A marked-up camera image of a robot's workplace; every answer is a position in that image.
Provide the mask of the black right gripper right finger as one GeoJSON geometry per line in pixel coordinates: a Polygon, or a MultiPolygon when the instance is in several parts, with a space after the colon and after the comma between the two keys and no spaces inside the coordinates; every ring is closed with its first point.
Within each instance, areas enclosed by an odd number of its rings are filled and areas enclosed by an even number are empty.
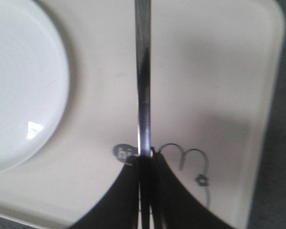
{"type": "Polygon", "coordinates": [[[156,229],[232,228],[187,191],[161,153],[153,155],[151,170],[151,207],[156,229]]]}

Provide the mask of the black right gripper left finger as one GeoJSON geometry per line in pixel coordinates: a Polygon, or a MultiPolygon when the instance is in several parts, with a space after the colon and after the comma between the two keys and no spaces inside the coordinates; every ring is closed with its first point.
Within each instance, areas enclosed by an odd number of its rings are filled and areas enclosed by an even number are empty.
{"type": "Polygon", "coordinates": [[[139,157],[130,156],[98,203],[71,229],[136,229],[139,208],[139,157]]]}

